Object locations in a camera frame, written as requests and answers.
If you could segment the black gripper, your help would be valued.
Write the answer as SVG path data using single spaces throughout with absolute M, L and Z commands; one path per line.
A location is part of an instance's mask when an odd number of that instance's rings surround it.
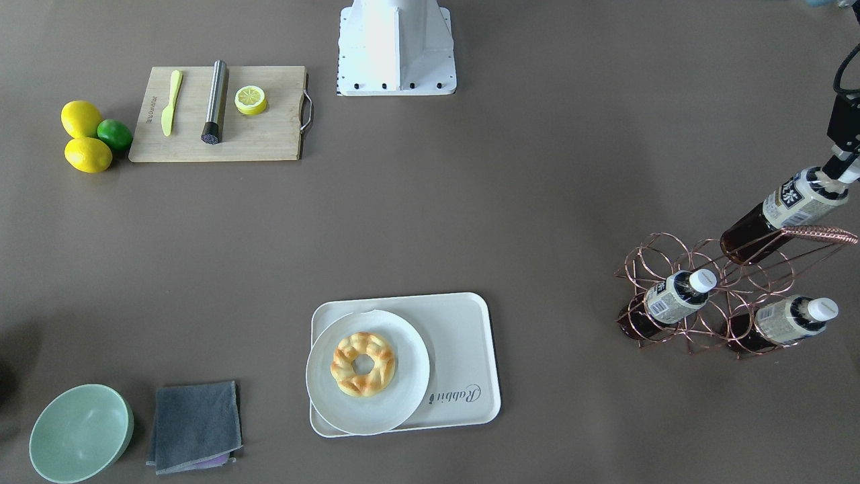
M 830 179 L 839 179 L 853 165 L 853 153 L 859 153 L 859 100 L 856 95 L 836 95 L 826 134 L 840 150 L 852 152 L 844 159 L 833 155 L 823 165 L 823 174 Z

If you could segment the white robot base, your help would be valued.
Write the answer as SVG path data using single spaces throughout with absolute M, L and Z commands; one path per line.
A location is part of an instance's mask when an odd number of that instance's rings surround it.
M 451 26 L 436 1 L 354 1 L 340 12 L 337 94 L 454 94 Z

